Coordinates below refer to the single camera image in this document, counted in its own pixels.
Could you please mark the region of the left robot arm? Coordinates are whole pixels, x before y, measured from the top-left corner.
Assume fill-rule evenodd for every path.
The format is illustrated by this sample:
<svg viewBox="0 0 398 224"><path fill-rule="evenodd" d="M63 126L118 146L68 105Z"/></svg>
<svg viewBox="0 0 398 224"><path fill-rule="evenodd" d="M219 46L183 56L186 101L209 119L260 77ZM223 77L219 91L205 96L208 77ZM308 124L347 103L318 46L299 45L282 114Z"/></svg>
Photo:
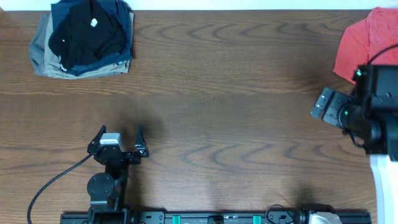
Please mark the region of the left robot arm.
<svg viewBox="0 0 398 224"><path fill-rule="evenodd" d="M140 125L137 127L134 146L134 151L124 152L121 135L108 133L106 126L102 126L89 143L87 153L105 166L105 171L95 174L87 184L90 196L89 224L140 222L138 214L124 205L129 166L138 165L143 157L149 157Z"/></svg>

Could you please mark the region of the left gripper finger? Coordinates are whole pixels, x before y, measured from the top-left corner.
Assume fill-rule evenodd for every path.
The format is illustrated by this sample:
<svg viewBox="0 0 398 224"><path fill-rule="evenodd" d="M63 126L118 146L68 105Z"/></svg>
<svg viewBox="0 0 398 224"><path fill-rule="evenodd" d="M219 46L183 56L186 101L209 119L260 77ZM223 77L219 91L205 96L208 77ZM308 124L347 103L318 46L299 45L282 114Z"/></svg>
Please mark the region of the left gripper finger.
<svg viewBox="0 0 398 224"><path fill-rule="evenodd" d="M142 133L142 127L140 124L137 125L136 139L135 139L134 146L136 147L136 149L141 157L149 157L149 149L144 140L143 133Z"/></svg>
<svg viewBox="0 0 398 224"><path fill-rule="evenodd" d="M102 135L105 133L106 133L106 126L102 125L97 135L89 143L87 147L87 153L97 153L102 148L100 140Z"/></svg>

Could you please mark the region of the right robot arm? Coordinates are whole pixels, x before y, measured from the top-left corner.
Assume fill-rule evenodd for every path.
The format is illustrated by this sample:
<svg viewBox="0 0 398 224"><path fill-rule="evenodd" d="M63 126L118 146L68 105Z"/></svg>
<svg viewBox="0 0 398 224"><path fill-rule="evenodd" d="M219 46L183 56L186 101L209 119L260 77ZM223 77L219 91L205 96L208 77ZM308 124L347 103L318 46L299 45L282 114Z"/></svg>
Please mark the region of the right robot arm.
<svg viewBox="0 0 398 224"><path fill-rule="evenodd" d="M378 223L397 223L397 66L360 65L350 95L324 88L310 114L369 156Z"/></svg>

